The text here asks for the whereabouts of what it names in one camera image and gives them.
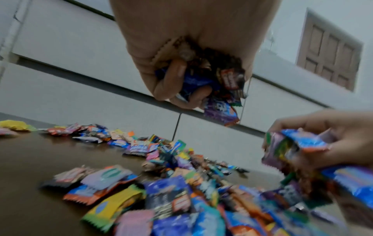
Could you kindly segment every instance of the white wall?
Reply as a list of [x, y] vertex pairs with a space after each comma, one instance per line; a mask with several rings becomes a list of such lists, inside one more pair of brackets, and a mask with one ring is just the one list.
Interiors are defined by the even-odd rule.
[[367, 89], [373, 86], [370, 78], [373, 60], [373, 1], [283, 0], [271, 25], [275, 39], [272, 51], [294, 64], [298, 56], [307, 8], [364, 44], [355, 92], [361, 98], [373, 101], [373, 93]]
[[20, 0], [1, 0], [0, 1], [0, 47], [4, 38], [8, 34], [13, 15], [17, 10]]

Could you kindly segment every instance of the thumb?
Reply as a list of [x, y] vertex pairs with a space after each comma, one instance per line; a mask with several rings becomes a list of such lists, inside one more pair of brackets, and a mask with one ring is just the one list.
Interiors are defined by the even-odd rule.
[[330, 145], [330, 150], [323, 152], [300, 152], [292, 159], [295, 167], [314, 170], [337, 164], [365, 164], [366, 159], [359, 154], [359, 140], [340, 140]]

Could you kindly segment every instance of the white drawer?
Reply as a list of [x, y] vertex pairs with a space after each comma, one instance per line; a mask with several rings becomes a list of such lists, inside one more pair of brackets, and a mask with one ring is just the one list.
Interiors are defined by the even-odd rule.
[[52, 124], [98, 123], [172, 139], [179, 113], [47, 73], [9, 64], [0, 81], [0, 111]]
[[278, 118], [304, 115], [324, 107], [251, 78], [241, 125], [266, 132]]
[[151, 95], [117, 24], [61, 0], [33, 0], [13, 52]]
[[176, 130], [177, 139], [212, 160], [227, 161], [249, 170], [278, 173], [261, 164], [263, 139], [254, 135], [182, 114]]

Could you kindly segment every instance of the table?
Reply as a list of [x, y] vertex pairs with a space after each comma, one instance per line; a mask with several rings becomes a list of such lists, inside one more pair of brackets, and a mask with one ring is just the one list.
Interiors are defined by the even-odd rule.
[[[140, 157], [122, 157], [123, 150], [109, 146], [53, 137], [41, 132], [23, 133], [15, 138], [0, 138], [0, 232], [1, 235], [102, 235], [80, 222], [92, 207], [62, 201], [63, 193], [37, 189], [40, 181], [81, 165], [101, 168], [120, 164], [141, 174]], [[234, 173], [228, 181], [267, 189], [278, 185], [279, 179], [261, 172], [247, 176]], [[342, 234], [331, 225], [317, 224]]]

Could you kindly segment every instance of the hand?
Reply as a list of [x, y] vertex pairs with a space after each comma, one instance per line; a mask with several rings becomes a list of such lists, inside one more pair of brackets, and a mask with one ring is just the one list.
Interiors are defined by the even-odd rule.
[[160, 101], [170, 99], [181, 108], [193, 109], [210, 95], [201, 87], [189, 102], [175, 97], [181, 91], [186, 63], [172, 61], [163, 80], [158, 80], [150, 61], [171, 38], [189, 36], [201, 47], [240, 57], [246, 78], [252, 74], [259, 49], [281, 0], [110, 0], [127, 49], [141, 77]]
[[315, 134], [330, 128], [337, 139], [328, 151], [294, 157], [293, 164], [298, 168], [312, 170], [336, 164], [373, 164], [373, 112], [323, 110], [277, 120], [268, 132], [298, 128]]

